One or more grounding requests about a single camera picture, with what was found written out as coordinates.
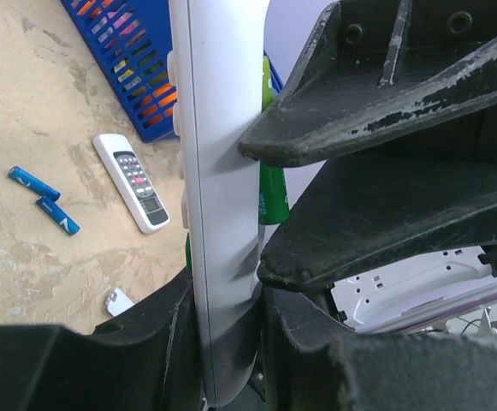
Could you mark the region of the white remote control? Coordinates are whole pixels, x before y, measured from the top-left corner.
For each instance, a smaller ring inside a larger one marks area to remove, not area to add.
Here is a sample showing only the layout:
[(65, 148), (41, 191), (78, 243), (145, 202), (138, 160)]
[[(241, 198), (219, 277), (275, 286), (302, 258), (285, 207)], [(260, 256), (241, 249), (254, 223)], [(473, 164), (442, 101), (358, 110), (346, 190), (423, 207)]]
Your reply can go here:
[(259, 164), (238, 151), (262, 111), (265, 1), (173, 1), (169, 73), (185, 182), (204, 394), (230, 403), (256, 359)]

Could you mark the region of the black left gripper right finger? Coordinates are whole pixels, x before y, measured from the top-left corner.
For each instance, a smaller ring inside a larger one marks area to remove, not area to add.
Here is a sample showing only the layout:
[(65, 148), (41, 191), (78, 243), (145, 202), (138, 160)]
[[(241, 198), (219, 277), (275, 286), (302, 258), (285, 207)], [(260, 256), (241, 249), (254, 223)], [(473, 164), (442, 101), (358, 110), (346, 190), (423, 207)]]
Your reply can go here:
[(359, 335), (302, 294), (263, 301), (269, 410), (497, 410), (497, 337)]

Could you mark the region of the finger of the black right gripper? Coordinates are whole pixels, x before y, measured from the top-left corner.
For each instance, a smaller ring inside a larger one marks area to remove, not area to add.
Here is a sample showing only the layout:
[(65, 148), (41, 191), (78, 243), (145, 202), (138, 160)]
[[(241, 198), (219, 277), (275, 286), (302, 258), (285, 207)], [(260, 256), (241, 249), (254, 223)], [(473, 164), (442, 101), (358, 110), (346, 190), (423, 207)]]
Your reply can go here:
[(289, 291), (422, 253), (497, 245), (497, 164), (351, 155), (328, 161), (258, 268)]

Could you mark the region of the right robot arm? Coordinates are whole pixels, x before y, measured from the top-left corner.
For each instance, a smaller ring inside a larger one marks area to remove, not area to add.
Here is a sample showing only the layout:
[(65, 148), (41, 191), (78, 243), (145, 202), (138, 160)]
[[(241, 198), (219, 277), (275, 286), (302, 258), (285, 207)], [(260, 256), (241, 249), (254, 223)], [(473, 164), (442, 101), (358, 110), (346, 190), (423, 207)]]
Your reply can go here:
[(497, 1), (336, 1), (243, 133), (320, 164), (258, 267), (360, 333), (497, 301)]

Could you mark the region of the white battery cover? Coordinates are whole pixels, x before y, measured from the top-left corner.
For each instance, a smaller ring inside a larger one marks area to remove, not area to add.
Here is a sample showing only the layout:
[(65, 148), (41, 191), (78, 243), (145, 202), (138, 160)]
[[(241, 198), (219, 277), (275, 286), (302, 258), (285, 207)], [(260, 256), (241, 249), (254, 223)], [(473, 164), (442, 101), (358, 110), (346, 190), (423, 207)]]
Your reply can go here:
[(133, 306), (133, 301), (119, 288), (112, 289), (104, 302), (105, 310), (112, 318), (119, 316)]

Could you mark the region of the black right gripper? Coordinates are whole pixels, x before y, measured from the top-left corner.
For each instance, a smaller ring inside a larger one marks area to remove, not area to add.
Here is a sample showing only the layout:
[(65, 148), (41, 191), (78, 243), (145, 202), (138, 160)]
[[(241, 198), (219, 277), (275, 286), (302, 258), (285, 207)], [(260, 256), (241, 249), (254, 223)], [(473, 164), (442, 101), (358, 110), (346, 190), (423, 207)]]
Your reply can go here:
[(242, 156), (299, 167), (487, 109), (497, 104), (497, 1), (334, 1), (281, 96), (317, 107), (302, 116), (301, 103), (275, 102), (241, 135)]

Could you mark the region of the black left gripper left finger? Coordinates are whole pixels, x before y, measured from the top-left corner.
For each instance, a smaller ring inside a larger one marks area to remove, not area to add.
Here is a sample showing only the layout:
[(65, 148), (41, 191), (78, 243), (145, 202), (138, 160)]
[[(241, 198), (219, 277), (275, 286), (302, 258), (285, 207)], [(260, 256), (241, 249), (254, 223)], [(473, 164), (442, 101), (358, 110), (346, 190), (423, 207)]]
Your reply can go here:
[(0, 410), (197, 410), (201, 397), (188, 269), (90, 335), (0, 325)]

